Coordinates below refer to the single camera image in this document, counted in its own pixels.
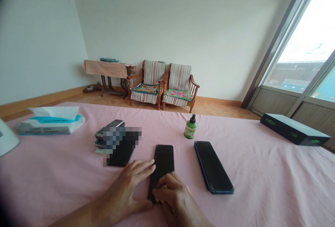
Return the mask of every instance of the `spray bottle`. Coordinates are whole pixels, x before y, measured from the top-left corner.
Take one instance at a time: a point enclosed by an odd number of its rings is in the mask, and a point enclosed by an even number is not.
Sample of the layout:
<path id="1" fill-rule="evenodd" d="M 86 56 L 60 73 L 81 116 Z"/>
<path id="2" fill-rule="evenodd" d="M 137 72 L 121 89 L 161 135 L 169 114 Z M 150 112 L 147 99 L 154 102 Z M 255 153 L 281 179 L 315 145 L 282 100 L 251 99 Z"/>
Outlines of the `spray bottle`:
<path id="1" fill-rule="evenodd" d="M 186 122 L 186 128 L 185 128 L 184 136 L 188 139 L 193 139 L 197 126 L 198 125 L 195 123 L 195 114 L 193 114 L 191 119 Z"/>

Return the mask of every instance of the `sky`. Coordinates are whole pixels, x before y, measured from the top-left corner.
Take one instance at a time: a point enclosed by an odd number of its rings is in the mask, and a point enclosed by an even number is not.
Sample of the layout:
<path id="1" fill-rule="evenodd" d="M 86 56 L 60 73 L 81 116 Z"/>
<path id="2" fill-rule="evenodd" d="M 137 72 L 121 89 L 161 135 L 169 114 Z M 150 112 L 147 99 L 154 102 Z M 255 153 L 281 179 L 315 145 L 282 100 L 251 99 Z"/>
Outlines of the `sky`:
<path id="1" fill-rule="evenodd" d="M 326 61 L 335 49 L 335 0 L 311 0 L 278 62 Z"/>

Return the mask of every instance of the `hand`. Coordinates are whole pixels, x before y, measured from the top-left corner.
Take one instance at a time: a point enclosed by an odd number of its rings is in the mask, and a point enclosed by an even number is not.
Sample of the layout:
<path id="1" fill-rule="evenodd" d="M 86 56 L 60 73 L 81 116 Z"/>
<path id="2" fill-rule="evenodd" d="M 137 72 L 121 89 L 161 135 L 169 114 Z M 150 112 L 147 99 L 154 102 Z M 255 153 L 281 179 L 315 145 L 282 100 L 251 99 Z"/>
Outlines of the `hand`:
<path id="1" fill-rule="evenodd" d="M 169 227 L 213 226 L 175 172 L 163 176 L 152 193 L 163 201 L 163 212 Z"/>
<path id="2" fill-rule="evenodd" d="M 136 160 L 127 164 L 104 195 L 93 202 L 91 222 L 98 223 L 98 226 L 110 226 L 130 214 L 152 208 L 149 200 L 133 200 L 133 192 L 140 182 L 154 172 L 156 166 L 153 163 L 154 160 Z"/>

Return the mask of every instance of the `floor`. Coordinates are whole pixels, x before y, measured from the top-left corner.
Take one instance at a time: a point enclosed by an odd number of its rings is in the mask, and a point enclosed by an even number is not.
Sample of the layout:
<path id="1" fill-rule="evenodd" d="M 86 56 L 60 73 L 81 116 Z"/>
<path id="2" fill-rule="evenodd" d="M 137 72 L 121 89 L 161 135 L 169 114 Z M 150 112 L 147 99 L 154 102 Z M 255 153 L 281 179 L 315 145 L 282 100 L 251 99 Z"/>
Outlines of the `floor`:
<path id="1" fill-rule="evenodd" d="M 101 97 L 101 91 L 96 91 L 89 94 L 78 94 L 62 100 L 58 100 L 52 103 L 43 105 L 43 107 L 55 106 L 57 104 L 72 101 L 79 103 L 90 103 L 90 104 L 99 104 L 99 105 L 109 105 L 116 107 L 131 107 L 128 98 L 125 100 L 122 99 L 122 96 L 116 96 L 111 94 L 105 94 L 104 97 Z M 133 101 L 133 108 L 142 108 L 142 109 L 157 109 L 157 105 L 150 103 L 141 103 L 139 101 Z M 175 105 L 167 104 L 165 106 L 165 111 L 168 112 L 181 112 L 188 113 L 189 107 L 178 107 Z M 250 120 L 260 120 L 260 117 L 253 114 L 249 110 L 230 105 L 216 104 L 216 103 L 207 103 L 207 102 L 195 102 L 192 113 L 202 114 L 202 115 L 213 115 L 213 116 L 222 116 L 222 117 L 231 117 L 231 118 L 242 118 Z M 3 117 L 4 121 L 11 121 L 16 118 L 31 114 L 29 110 L 25 110 L 19 113 L 8 115 Z"/>

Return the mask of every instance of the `bed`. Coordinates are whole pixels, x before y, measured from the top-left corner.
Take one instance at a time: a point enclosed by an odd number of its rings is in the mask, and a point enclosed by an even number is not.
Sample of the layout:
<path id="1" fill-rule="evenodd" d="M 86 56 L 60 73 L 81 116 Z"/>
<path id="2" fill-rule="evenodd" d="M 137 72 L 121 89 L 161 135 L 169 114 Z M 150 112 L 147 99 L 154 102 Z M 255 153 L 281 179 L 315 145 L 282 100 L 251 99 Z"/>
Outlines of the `bed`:
<path id="1" fill-rule="evenodd" d="M 22 226 L 46 226 L 102 195 L 122 168 L 103 167 L 94 133 L 114 119 L 142 127 L 131 161 L 150 160 L 156 144 L 174 146 L 175 171 L 216 226 L 334 226 L 335 155 L 321 147 L 296 146 L 259 121 L 197 115 L 195 138 L 183 136 L 190 114 L 70 103 L 86 123 L 71 135 L 19 136 L 0 158 L 6 209 Z M 14 128 L 32 115 L 8 122 Z M 194 141 L 210 141 L 235 187 L 212 195 L 204 185 Z M 149 179 L 134 198 L 146 198 Z M 117 226 L 166 226 L 155 205 Z"/>

